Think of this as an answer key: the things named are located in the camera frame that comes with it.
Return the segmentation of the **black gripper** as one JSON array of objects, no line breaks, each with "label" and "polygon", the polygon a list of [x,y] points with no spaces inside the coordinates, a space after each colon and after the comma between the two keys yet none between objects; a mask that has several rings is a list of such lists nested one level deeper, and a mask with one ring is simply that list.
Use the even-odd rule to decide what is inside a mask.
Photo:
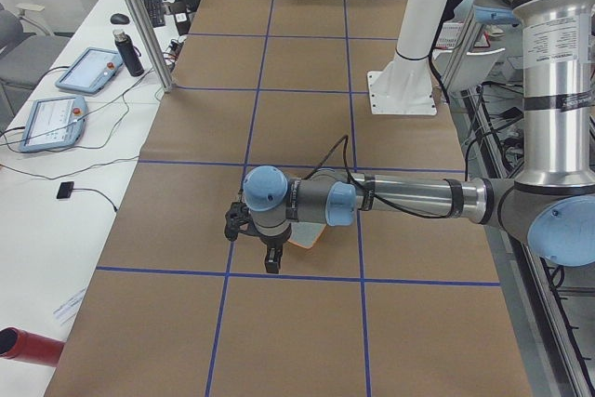
[{"label": "black gripper", "polygon": [[261,236],[260,240],[266,247],[265,269],[266,272],[278,273],[281,269],[284,244],[289,239],[286,234],[276,236]]}]

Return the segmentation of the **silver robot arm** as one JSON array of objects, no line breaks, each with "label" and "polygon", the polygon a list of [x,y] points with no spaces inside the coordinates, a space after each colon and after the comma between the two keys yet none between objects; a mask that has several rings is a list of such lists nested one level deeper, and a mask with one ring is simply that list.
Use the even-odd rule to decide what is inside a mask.
[{"label": "silver robot arm", "polygon": [[590,15],[594,0],[475,0],[483,23],[522,25],[524,165],[514,179],[423,180],[316,168],[292,178],[259,166],[243,182],[248,233],[280,268],[297,222],[347,226],[357,211],[467,218],[499,228],[563,266],[594,260],[594,174],[589,165]]}]

